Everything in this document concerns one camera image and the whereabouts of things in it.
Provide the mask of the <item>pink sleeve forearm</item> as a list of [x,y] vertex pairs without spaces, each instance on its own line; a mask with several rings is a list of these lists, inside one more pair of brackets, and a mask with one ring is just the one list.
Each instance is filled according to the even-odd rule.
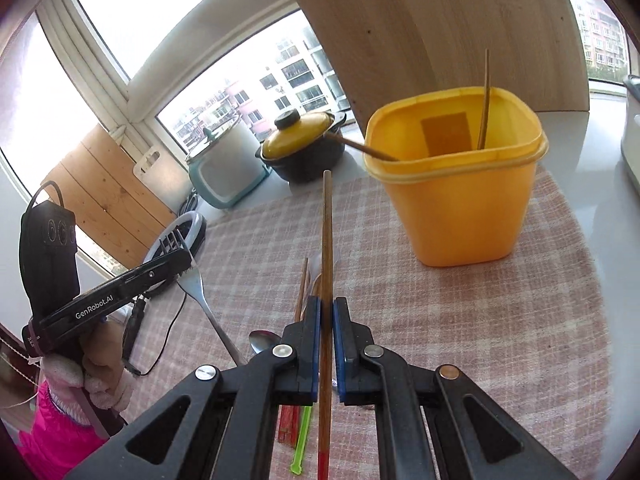
[[32,429],[18,433],[17,451],[37,479],[63,479],[73,468],[106,442],[93,426],[82,426],[53,402],[49,384],[37,394]]

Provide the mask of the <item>left gloved hand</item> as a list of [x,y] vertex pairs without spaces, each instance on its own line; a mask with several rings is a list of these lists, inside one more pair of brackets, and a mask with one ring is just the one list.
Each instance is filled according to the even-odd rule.
[[122,362],[122,336],[122,324],[101,322],[90,334],[80,338],[84,352],[80,364],[59,354],[50,354],[41,360],[53,404],[81,426],[89,426],[90,422],[74,398],[73,388],[84,388],[91,403],[101,410],[120,413],[128,408],[134,392],[134,376]]

